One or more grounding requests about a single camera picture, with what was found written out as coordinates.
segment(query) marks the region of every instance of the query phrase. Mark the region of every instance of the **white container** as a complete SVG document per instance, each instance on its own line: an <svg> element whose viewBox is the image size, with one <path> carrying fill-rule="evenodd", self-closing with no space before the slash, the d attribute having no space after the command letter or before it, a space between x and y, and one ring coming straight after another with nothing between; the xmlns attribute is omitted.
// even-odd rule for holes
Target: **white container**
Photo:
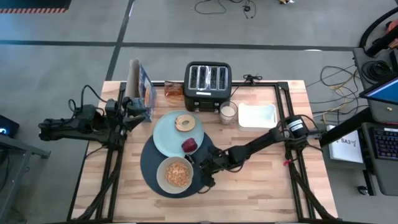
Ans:
<svg viewBox="0 0 398 224"><path fill-rule="evenodd" d="M241 131L265 131L276 127L276 107L272 104L265 106L250 106L240 103L238 106L238 122Z"/></svg>
<svg viewBox="0 0 398 224"><path fill-rule="evenodd" d="M169 165L175 163L175 162L181 162L185 164L188 167L190 178L189 178L189 183L185 185L184 187L175 187L171 184L166 179L166 170ZM186 159L182 157L169 157L159 165L157 168L157 173L156 173L156 179L157 183L159 184L160 188L166 191L167 193L170 194L179 194L189 188L192 184L192 178L193 178L193 167L191 163L189 163Z"/></svg>

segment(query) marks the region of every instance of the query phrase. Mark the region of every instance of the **glass of milk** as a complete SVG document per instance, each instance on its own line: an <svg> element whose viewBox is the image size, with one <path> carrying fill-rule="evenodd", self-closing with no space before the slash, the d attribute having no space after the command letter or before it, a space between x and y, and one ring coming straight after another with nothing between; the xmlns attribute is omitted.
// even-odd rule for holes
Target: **glass of milk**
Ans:
<svg viewBox="0 0 398 224"><path fill-rule="evenodd" d="M238 107L231 101L225 101L220 106L220 120L223 124L231 124L236 113L238 112Z"/></svg>

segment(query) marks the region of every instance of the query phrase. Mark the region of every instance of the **toaster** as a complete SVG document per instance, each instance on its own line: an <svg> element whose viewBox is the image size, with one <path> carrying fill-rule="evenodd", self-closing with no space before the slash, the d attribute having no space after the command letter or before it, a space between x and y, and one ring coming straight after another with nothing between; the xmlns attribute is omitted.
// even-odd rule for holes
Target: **toaster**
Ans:
<svg viewBox="0 0 398 224"><path fill-rule="evenodd" d="M232 71L227 63L191 62L183 84L185 107L189 111L220 112L231 97Z"/></svg>

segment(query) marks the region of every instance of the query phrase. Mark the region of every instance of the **butcher block tabletop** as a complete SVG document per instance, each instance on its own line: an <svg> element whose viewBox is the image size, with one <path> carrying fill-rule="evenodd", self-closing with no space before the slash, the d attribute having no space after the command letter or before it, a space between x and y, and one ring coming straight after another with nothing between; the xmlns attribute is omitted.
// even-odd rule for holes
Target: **butcher block tabletop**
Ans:
<svg viewBox="0 0 398 224"><path fill-rule="evenodd" d="M312 117L304 81L284 82L289 83L294 113ZM105 82L101 93L102 99L117 100L120 83ZM216 185L205 194L174 199L163 197L152 191L146 184L140 169L140 156L144 144L151 137L159 118L170 111L185 110L183 96L165 96L163 87L156 87L156 91L153 122L141 123L128 133L114 209L114 222L297 221L289 168L283 165L285 162L283 143L274 144L253 154L238 173L224 171L215 174L213 177ZM285 115L288 116L284 93L282 93L282 99ZM272 103L277 108L273 87L241 86L231 101L237 105L239 103L248 105ZM99 107L104 107L104 103L100 103ZM225 126L221 124L218 114L203 112L195 113L195 115L202 121L205 132L213 144L220 149L247 144L265 134L265 132L240 131L238 117L232 124ZM305 119L305 122L309 128L313 128L309 120ZM316 140L310 140L310 144L319 147L319 142ZM99 143L90 142L87 153L99 147ZM303 151L303 158L312 192L328 212L337 217L322 152L308 147ZM106 149L101 149L87 157L84 162L72 218L80 216L99 192L105 159ZM110 191L105 198L104 215L108 211L109 196ZM308 218L305 197L301 189L300 198L304 217Z"/></svg>

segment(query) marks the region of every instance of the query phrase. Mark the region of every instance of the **gray floor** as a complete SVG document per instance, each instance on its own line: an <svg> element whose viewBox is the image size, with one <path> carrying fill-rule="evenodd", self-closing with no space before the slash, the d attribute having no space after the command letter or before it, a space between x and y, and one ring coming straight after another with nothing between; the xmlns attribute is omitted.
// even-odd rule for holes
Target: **gray floor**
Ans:
<svg viewBox="0 0 398 224"><path fill-rule="evenodd" d="M276 0L253 1L257 15L250 20L244 17L241 6L229 2L224 3L226 14L204 16L193 11L196 0L135 0L124 41L283 45L287 49L301 45L355 47L372 21L397 6L394 0L297 0L288 6L281 6ZM73 0L66 14L0 14L0 43L115 42L127 3L128 0ZM201 9L216 7L211 2L207 4ZM371 39L382 33L380 26ZM33 158L17 197L16 206L29 223L66 219L87 144L77 140L43 142L37 137L37 124L44 118L69 117L67 100L78 99L84 84L100 91L113 50L114 47L0 45L0 114L21 124L19 139L52 151L47 161ZM229 63L235 80L251 73L262 75L265 80L305 80L306 85L319 80L326 65L345 68L353 64L349 51L122 47L118 56L112 80L125 80L128 61L136 57L153 80L181 80L188 62L209 60ZM324 76L335 72L325 70ZM339 73L326 82L347 78L347 74ZM352 81L347 87L355 90ZM310 85L307 91L310 101L338 97L321 83ZM98 101L91 93L85 99L85 103ZM326 110L340 103L312 104L312 110ZM352 103L344 111L355 106ZM329 162L326 166L340 218L396 223L398 198L381 193L362 197L355 191L364 182L360 170L336 168Z"/></svg>

